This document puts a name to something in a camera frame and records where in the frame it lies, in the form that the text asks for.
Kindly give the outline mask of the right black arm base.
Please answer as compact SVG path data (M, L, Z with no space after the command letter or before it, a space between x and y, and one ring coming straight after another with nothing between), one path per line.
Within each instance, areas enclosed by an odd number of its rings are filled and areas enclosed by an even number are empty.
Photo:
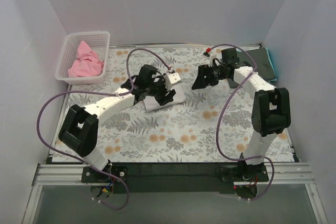
M264 163L247 165L245 162L225 163L219 167L220 178L223 182L267 182L268 173Z

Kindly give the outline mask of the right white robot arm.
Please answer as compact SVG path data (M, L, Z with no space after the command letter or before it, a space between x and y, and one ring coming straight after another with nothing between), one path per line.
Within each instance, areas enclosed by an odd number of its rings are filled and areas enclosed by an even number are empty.
M248 60L238 56L238 48L231 47L222 50L222 58L212 57L211 48L204 51L209 63L200 65L193 90L215 86L219 81L230 79L244 88L253 97L251 123L253 134L248 147L236 161L248 167L259 166L266 159L266 153L284 129L291 124L290 98L286 88L277 88L261 77L257 72L257 63L251 55L242 50Z

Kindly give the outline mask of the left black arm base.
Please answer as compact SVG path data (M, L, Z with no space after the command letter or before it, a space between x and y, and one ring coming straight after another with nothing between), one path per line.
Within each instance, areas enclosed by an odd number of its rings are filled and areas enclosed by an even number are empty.
M126 166L107 166L104 170L105 173L112 174L115 177L122 179L124 182L127 179L128 168ZM91 167L84 167L81 176L82 183L107 183L113 181L109 175L102 174Z

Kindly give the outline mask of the white t shirt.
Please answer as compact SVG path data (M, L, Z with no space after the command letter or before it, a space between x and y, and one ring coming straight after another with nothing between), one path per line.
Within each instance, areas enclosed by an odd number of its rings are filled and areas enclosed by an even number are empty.
M170 105L175 105L175 104L180 104L180 103L185 102L185 100L186 100L185 92L184 92L181 84L177 84L175 86L175 91L176 91L176 94L173 97L173 101L167 103L166 105L159 105L154 97L146 97L143 101L146 111L151 112L151 111L154 111L154 110L158 110L158 109L168 107Z

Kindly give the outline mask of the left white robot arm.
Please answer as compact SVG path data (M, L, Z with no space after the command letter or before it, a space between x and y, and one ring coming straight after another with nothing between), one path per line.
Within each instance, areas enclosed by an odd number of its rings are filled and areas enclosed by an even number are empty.
M180 81L179 74L173 70L160 74L156 67L144 65L138 75L131 76L112 96L86 106L71 106L58 138L85 163L105 170L110 161L97 147L99 125L146 97L154 97L161 106L172 102L174 88Z

